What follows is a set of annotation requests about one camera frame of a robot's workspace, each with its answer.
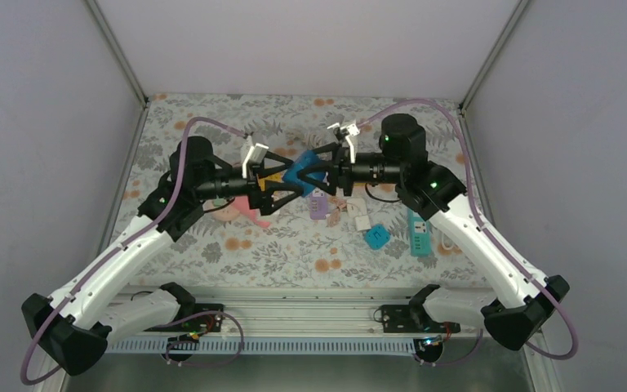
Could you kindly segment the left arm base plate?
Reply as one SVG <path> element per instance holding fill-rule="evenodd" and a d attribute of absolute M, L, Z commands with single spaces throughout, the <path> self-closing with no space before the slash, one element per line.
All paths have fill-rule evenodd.
<path fill-rule="evenodd" d="M 146 329 L 147 332 L 183 332 L 183 333 L 204 333 L 204 332 L 220 332 L 223 318 L 217 316 L 217 311 L 224 311 L 223 304 L 197 304 L 194 309 L 189 312 L 192 314 L 201 314 L 200 317 L 192 318 L 188 321 L 172 325 L 170 327 L 151 327 Z"/>

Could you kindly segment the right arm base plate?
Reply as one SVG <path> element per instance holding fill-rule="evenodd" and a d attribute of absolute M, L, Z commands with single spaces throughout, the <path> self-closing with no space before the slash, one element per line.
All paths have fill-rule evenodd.
<path fill-rule="evenodd" d="M 381 305 L 374 311 L 372 317 L 381 324 L 384 333 L 461 332 L 461 325 L 458 323 L 437 323 L 430 318 L 421 318 L 416 321 L 409 305 Z"/>

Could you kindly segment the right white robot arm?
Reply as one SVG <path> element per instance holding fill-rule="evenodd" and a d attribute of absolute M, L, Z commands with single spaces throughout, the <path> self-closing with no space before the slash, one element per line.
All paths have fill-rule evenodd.
<path fill-rule="evenodd" d="M 429 160 L 426 130 L 410 114 L 390 114 L 381 122 L 380 152 L 359 153 L 355 123 L 332 125 L 337 141 L 317 148 L 330 159 L 297 174 L 305 183 L 349 196 L 354 185 L 391 184 L 399 201 L 445 234 L 487 279 L 482 295 L 429 284 L 409 303 L 418 332 L 440 323 L 485 329 L 509 350 L 520 350 L 551 317 L 570 286 L 526 261 L 484 219 L 469 190 L 447 167 Z"/>

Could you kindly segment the purple power strip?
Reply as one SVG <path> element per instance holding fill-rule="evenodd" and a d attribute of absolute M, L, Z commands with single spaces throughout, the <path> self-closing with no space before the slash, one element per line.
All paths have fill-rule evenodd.
<path fill-rule="evenodd" d="M 313 221 L 326 220 L 328 212 L 327 194 L 320 189 L 315 189 L 309 195 L 309 217 Z"/>

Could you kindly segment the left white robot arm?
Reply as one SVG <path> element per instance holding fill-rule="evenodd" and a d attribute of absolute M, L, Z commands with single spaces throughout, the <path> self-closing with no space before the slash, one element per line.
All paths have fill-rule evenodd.
<path fill-rule="evenodd" d="M 169 158 L 169 170 L 118 238 L 68 283 L 23 302 L 31 347 L 42 349 L 57 370 L 77 376 L 116 341 L 152 327 L 188 328 L 195 301 L 175 283 L 119 310 L 112 310 L 110 302 L 144 265 L 204 216 L 207 201 L 244 197 L 250 209 L 267 216 L 300 197 L 299 186 L 270 180 L 292 165 L 290 159 L 250 140 L 245 146 L 241 166 L 234 167 L 215 156 L 207 138 L 185 137 Z"/>

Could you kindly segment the cyan cube socket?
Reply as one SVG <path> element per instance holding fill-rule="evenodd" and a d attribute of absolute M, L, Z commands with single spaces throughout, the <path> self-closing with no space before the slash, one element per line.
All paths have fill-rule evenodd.
<path fill-rule="evenodd" d="M 390 233 L 382 224 L 373 225 L 364 234 L 364 240 L 372 250 L 380 250 L 390 241 L 390 237 Z"/>

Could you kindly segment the pink triangular power strip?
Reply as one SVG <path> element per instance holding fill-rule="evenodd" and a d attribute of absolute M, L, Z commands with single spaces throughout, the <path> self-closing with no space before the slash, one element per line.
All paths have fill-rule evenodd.
<path fill-rule="evenodd" d="M 259 209 L 252 209 L 247 196 L 238 196 L 234 199 L 232 206 L 237 211 L 248 218 L 252 223 L 261 227 L 262 229 L 268 229 L 271 226 L 271 222 L 265 220 L 260 216 Z"/>

